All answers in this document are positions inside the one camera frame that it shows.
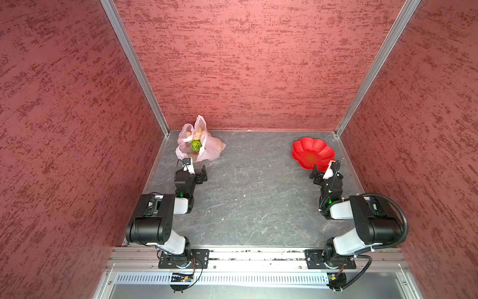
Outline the red flower-shaped plastic bowl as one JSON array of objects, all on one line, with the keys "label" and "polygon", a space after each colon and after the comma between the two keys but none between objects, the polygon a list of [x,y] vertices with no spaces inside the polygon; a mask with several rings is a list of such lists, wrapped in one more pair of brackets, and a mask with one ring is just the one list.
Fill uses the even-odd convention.
[{"label": "red flower-shaped plastic bowl", "polygon": [[325,172],[331,161],[335,161],[335,151],[320,139],[304,137],[293,143],[291,156],[307,170],[317,168]]}]

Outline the pink plastic bag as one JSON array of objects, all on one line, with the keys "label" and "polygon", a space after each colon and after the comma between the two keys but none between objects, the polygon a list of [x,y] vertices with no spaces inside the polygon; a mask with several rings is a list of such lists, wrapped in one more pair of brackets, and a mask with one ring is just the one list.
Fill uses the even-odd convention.
[{"label": "pink plastic bag", "polygon": [[194,124],[183,126],[177,140],[176,156],[178,159],[190,158],[194,163],[213,161],[221,155],[226,144],[213,137],[203,116],[198,115]]}]

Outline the green fake fruit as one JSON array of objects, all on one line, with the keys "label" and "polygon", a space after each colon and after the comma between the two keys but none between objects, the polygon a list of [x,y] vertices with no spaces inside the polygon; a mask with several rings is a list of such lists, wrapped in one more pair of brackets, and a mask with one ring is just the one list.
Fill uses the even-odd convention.
[{"label": "green fake fruit", "polygon": [[190,149],[194,152],[194,153],[198,153],[200,152],[200,149],[202,148],[202,143],[200,142],[200,140],[193,140],[191,141],[190,143]]}]

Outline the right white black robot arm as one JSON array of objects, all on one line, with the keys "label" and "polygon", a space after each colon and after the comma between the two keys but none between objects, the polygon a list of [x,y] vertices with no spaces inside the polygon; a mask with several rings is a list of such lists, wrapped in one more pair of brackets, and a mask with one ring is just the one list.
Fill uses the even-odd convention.
[{"label": "right white black robot arm", "polygon": [[315,166],[310,175],[320,186],[320,214],[327,220],[354,222],[353,229],[328,239],[323,249],[306,251],[307,261],[320,269],[350,267],[359,254],[402,244],[409,231],[405,213],[389,197],[362,193],[344,198],[339,168],[338,161],[325,171]]}]

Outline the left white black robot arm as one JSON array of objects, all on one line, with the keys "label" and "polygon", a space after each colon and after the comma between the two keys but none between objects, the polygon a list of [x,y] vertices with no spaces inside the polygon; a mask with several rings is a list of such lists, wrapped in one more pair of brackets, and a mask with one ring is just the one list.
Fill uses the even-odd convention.
[{"label": "left white black robot arm", "polygon": [[160,269],[206,269],[210,250],[193,249],[188,238],[173,230],[174,216],[192,212],[195,187],[207,181],[206,168],[196,173],[193,166],[185,165],[176,171],[174,179],[174,194],[140,196],[126,228],[126,241],[154,247]]}]

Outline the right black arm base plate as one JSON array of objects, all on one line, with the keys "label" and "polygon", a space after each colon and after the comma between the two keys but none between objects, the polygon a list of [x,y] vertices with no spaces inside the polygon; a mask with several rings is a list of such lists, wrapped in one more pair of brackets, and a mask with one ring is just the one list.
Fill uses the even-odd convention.
[{"label": "right black arm base plate", "polygon": [[309,270],[355,270],[357,268],[353,256],[324,253],[323,249],[306,249],[304,257]]}]

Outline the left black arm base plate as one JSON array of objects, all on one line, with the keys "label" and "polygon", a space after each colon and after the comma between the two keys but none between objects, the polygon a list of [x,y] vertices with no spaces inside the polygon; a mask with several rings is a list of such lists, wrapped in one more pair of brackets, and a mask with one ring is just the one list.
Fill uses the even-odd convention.
[{"label": "left black arm base plate", "polygon": [[206,269],[209,263],[209,249],[191,249],[183,255],[172,255],[169,253],[162,253],[159,262],[159,269],[173,269],[173,270],[194,270]]}]

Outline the aluminium mounting rail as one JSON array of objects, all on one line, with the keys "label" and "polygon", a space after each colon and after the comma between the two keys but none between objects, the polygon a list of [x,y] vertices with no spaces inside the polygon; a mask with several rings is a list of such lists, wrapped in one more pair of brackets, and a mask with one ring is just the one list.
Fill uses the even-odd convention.
[{"label": "aluminium mounting rail", "polygon": [[[348,257],[337,267],[327,267],[317,249],[306,254],[301,247],[231,247],[194,246],[199,256],[187,264],[187,270],[204,269],[209,272],[358,272],[367,259]],[[179,270],[180,267],[154,247],[128,246],[113,249],[107,262],[108,270],[153,271]]]}]

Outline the left aluminium corner post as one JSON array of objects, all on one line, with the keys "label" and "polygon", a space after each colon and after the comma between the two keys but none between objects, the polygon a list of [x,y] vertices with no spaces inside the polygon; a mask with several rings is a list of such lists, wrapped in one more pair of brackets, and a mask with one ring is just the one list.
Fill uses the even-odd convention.
[{"label": "left aluminium corner post", "polygon": [[128,33],[123,25],[117,7],[115,6],[114,1],[112,0],[101,0],[100,1],[103,9],[106,12],[107,18],[112,25],[112,28],[119,40],[119,43],[130,63],[131,68],[140,84],[140,87],[143,90],[143,93],[156,117],[156,120],[161,127],[163,135],[168,138],[170,136],[170,128],[167,124],[167,121],[164,117],[164,114],[159,106],[157,98],[153,92],[153,89],[148,81],[148,78],[144,72],[144,69],[139,61],[139,58],[134,50],[134,47],[131,43],[131,40],[128,36]]}]

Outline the aluminium corner post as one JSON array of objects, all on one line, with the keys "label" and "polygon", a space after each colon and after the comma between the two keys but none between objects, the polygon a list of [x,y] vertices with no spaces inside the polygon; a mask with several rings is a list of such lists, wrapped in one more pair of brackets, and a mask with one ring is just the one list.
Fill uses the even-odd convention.
[{"label": "aluminium corner post", "polygon": [[405,30],[410,19],[414,15],[420,2],[420,0],[406,0],[404,2],[396,20],[392,24],[392,27],[390,28],[385,40],[383,41],[380,49],[378,50],[377,55],[375,56],[369,70],[367,71],[360,87],[354,95],[351,104],[349,105],[348,109],[345,112],[345,115],[342,117],[342,120],[339,122],[335,130],[335,135],[338,139],[340,139],[345,132],[345,129],[351,121],[352,116],[354,115],[360,103],[366,96],[369,88],[373,84],[375,78],[377,77],[378,73],[386,62],[388,56],[398,42],[400,36]]},{"label": "aluminium corner post", "polygon": [[167,124],[167,121],[164,117],[164,114],[159,106],[157,98],[153,92],[153,89],[148,81],[148,78],[144,72],[144,69],[139,61],[139,58],[134,50],[134,47],[131,43],[131,40],[128,36],[128,33],[123,25],[117,7],[115,6],[114,1],[112,0],[101,0],[100,1],[103,9],[106,12],[107,18],[112,25],[112,28],[119,40],[119,43],[130,63],[131,68],[140,84],[140,87],[143,90],[143,93],[156,117],[156,120],[161,127],[163,135],[168,138],[170,136],[170,128]]}]

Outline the right aluminium corner post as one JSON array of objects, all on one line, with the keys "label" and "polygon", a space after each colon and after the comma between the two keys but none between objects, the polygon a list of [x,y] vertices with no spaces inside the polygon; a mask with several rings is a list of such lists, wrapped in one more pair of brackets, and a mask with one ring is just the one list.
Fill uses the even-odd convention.
[{"label": "right aluminium corner post", "polygon": [[351,121],[352,116],[354,115],[360,103],[366,96],[369,88],[373,84],[375,78],[377,77],[378,73],[386,62],[388,56],[398,42],[400,36],[405,30],[410,19],[414,15],[420,2],[420,0],[406,0],[404,2],[396,20],[392,24],[392,27],[390,28],[385,40],[383,41],[380,49],[378,50],[377,55],[375,56],[369,70],[367,71],[360,87],[354,95],[351,104],[349,105],[348,109],[345,112],[345,115],[342,117],[342,120],[339,122],[335,130],[335,135],[338,139],[340,139],[345,132],[345,129]]}]

